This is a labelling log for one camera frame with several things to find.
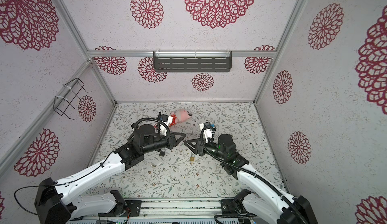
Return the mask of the grey wall shelf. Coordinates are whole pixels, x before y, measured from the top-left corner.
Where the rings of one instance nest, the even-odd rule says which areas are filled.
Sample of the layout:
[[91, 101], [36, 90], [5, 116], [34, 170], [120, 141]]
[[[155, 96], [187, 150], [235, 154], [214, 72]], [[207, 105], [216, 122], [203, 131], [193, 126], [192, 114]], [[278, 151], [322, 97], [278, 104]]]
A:
[[153, 53], [158, 73], [226, 73], [232, 68], [232, 53]]

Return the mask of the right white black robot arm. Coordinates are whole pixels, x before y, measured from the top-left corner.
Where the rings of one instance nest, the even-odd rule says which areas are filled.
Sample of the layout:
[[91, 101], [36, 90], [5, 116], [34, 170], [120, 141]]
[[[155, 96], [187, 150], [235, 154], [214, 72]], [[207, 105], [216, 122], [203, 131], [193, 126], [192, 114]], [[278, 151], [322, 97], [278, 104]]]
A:
[[216, 128], [210, 123], [201, 125], [200, 137], [185, 141], [194, 154], [209, 155], [219, 161], [224, 171], [248, 186], [234, 198], [233, 210], [219, 218], [258, 217], [267, 224], [316, 224], [310, 202], [295, 197], [275, 186], [261, 175], [236, 149], [230, 134], [221, 134], [214, 142]]

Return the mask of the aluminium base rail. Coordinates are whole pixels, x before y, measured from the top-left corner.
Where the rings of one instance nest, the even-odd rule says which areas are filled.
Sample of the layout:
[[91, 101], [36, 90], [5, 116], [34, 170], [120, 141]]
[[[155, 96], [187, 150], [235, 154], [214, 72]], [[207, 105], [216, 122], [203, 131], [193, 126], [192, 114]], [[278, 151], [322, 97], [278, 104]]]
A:
[[271, 207], [254, 194], [234, 198], [127, 199], [117, 214], [82, 214], [70, 224], [301, 224], [282, 199]]

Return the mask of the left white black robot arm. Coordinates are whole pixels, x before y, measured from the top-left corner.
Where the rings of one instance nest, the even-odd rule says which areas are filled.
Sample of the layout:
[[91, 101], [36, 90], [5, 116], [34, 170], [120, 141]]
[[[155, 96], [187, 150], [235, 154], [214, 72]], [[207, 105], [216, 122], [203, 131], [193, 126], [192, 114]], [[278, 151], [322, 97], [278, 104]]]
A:
[[124, 214], [128, 206], [118, 190], [94, 196], [81, 195], [134, 167], [144, 160], [146, 153], [173, 149], [186, 138], [184, 133], [170, 131], [168, 122], [155, 118], [142, 118], [132, 124], [132, 129], [127, 143], [110, 152], [104, 160], [57, 181], [47, 178], [37, 186], [34, 215], [41, 224], [66, 224], [90, 215], [116, 217]]

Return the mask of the pink plush pig toy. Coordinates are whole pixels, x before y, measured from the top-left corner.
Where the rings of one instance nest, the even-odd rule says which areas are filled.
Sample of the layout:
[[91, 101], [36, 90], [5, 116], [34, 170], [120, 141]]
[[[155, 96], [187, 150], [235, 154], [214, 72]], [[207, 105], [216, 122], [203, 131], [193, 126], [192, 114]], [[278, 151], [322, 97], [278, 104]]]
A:
[[169, 126], [173, 126], [177, 123], [182, 123], [187, 121], [189, 118], [191, 118], [192, 114], [184, 109], [181, 109], [177, 111], [176, 113], [171, 113], [172, 122], [169, 124]]

